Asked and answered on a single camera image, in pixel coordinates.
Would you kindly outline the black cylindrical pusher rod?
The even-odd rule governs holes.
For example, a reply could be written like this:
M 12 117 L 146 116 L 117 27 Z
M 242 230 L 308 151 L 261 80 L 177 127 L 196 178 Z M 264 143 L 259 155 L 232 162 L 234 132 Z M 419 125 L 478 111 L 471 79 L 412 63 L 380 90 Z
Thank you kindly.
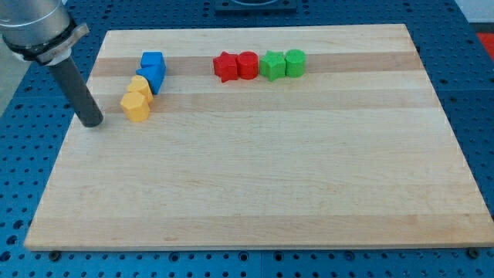
M 78 67 L 70 56 L 53 66 L 47 66 L 69 105 L 84 127 L 96 127 L 103 122 L 103 113 L 86 86 Z

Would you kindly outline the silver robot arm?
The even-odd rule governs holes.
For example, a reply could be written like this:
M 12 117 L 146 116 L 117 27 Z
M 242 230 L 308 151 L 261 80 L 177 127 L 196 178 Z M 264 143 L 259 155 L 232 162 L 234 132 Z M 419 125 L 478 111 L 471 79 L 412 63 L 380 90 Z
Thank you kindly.
M 48 68 L 84 127 L 103 113 L 72 58 L 72 47 L 90 32 L 76 23 L 63 0 L 1 0 L 1 33 L 20 60 Z

